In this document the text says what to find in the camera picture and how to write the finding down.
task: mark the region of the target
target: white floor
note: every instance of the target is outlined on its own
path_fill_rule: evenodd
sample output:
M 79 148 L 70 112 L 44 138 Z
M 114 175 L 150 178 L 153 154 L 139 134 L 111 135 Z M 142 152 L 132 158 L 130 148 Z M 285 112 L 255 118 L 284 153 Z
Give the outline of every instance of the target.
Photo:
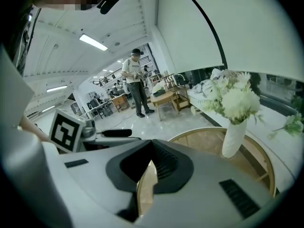
M 136 116 L 135 109 L 127 109 L 122 112 L 98 118 L 95 121 L 98 132 L 105 129 L 132 129 L 133 137 L 142 139 L 161 139 L 169 140 L 170 138 L 199 127 L 213 126 L 204 117 L 199 114 L 192 115 L 190 108 L 185 108 L 179 114 L 173 109 L 171 103 L 160 106 L 162 121 L 159 121 L 158 114 L 153 104 L 148 104 L 150 109 L 155 110 L 155 113 L 146 115 L 144 118 Z

